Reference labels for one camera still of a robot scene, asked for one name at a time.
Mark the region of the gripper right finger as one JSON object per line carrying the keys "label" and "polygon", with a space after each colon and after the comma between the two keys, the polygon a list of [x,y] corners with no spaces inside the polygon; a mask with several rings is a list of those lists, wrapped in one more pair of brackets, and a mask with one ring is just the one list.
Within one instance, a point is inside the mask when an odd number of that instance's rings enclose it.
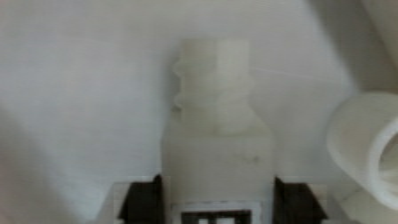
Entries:
{"label": "gripper right finger", "polygon": [[271,224],[321,224],[328,218],[305,183],[273,179]]}

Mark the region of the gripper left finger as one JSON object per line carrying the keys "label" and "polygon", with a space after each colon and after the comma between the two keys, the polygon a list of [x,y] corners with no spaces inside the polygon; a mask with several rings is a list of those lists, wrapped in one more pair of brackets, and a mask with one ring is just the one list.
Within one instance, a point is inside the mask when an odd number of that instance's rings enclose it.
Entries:
{"label": "gripper left finger", "polygon": [[163,224],[163,181],[133,182],[117,215],[122,224]]}

